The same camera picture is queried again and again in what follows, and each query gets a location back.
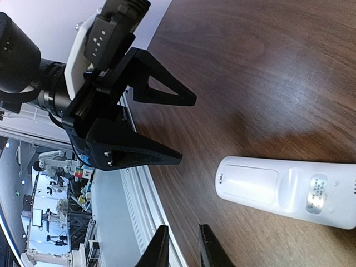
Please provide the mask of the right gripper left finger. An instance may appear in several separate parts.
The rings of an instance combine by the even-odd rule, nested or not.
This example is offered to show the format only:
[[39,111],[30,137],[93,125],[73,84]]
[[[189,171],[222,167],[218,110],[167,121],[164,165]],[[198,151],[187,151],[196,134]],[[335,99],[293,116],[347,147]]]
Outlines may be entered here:
[[169,227],[160,225],[135,267],[169,266]]

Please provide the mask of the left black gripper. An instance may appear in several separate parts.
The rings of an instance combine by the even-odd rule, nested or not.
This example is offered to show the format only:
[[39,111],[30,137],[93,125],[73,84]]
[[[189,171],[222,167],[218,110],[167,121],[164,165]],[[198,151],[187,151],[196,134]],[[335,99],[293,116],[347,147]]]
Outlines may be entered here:
[[108,72],[90,75],[63,115],[75,151],[103,171],[179,164],[181,153],[131,130],[127,109],[119,104],[128,87],[141,103],[194,106],[197,100],[147,50],[117,52]]

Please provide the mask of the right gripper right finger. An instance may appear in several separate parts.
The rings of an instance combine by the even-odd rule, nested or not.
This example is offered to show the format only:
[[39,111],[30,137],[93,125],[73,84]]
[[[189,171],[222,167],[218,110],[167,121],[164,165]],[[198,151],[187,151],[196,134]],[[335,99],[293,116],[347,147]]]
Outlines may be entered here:
[[208,224],[199,225],[200,266],[235,267]]

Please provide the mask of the white remote control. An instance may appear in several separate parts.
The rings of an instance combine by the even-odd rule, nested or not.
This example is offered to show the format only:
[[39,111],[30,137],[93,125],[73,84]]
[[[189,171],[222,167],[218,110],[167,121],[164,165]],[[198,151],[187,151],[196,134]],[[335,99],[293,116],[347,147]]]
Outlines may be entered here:
[[240,205],[355,228],[355,164],[227,156],[218,165],[215,189]]

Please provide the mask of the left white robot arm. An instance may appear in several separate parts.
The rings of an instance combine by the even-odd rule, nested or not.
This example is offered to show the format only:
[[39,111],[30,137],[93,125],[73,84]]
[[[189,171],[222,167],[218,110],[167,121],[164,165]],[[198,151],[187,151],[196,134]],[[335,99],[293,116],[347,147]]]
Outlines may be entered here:
[[135,132],[119,99],[133,89],[137,102],[193,106],[196,95],[152,54],[132,47],[134,30],[147,8],[105,8],[85,42],[84,83],[69,97],[65,64],[41,57],[39,48],[1,13],[1,110],[19,112],[23,103],[48,111],[76,152],[92,167],[111,171],[141,165],[176,165],[182,154]]

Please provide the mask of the aluminium front rail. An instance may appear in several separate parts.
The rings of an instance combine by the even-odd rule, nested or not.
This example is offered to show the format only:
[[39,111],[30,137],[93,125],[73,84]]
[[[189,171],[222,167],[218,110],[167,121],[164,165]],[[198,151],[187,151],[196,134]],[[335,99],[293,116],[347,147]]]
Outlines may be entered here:
[[[124,92],[124,96],[121,97],[120,103],[123,103],[124,107],[128,109],[127,113],[129,122],[136,132],[135,123],[128,105],[127,94],[129,90],[130,89],[127,88]],[[127,184],[132,191],[132,207],[136,208],[136,218],[140,220],[143,228],[143,233],[141,234],[142,241],[145,238],[145,240],[147,240],[145,241],[145,243],[147,243],[145,245],[148,245],[160,225],[168,226],[170,237],[169,266],[188,266],[167,219],[149,167],[144,165],[126,169],[122,172],[122,182],[124,185],[125,181],[127,181]]]

